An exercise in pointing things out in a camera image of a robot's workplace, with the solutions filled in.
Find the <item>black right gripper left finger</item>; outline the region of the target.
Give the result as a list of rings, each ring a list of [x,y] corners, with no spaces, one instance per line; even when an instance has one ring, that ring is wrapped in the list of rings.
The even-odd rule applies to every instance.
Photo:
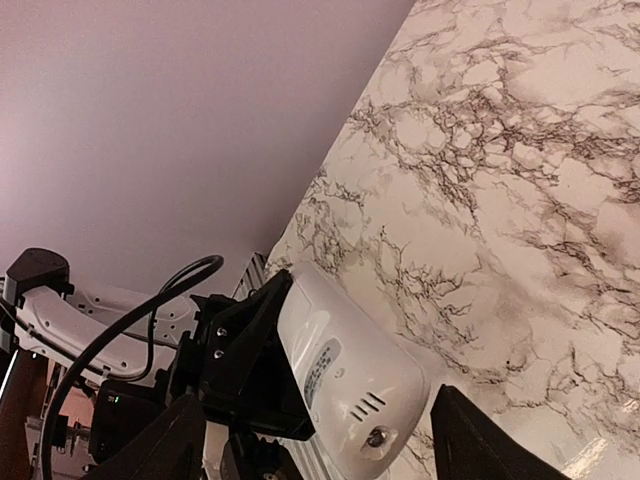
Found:
[[[94,469],[104,480],[198,479],[206,432],[203,408],[185,394],[124,449]]]

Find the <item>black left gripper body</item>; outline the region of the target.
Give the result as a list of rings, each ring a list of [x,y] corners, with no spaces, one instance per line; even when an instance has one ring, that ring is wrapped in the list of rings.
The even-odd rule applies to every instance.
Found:
[[[101,386],[89,442],[89,451],[98,463],[105,462],[124,449],[180,396],[191,394],[200,402],[197,387],[203,366],[204,346],[195,339],[200,331],[197,319],[200,311],[199,307],[195,331],[181,336],[174,360],[167,369],[156,374],[154,386],[137,386],[120,381],[107,381]],[[279,478],[280,446],[272,436],[214,424],[227,427],[229,435],[220,461],[222,478]]]

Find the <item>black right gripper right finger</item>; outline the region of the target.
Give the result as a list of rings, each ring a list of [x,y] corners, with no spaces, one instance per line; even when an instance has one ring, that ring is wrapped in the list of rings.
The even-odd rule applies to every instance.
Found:
[[[430,418],[439,479],[566,478],[556,468],[514,441],[454,386],[440,386]]]

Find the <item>white remote control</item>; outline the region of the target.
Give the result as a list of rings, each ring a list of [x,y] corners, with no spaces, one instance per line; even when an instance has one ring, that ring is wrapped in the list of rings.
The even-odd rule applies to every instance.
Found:
[[[324,272],[289,269],[278,335],[328,457],[346,479],[376,479],[421,419],[429,382],[406,352]]]

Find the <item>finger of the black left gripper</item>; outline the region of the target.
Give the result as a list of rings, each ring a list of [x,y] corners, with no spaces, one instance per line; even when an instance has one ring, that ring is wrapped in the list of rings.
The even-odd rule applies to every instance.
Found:
[[[199,299],[195,339],[204,357],[197,390],[209,421],[294,440],[315,433],[277,332],[292,285],[282,270],[244,300]]]

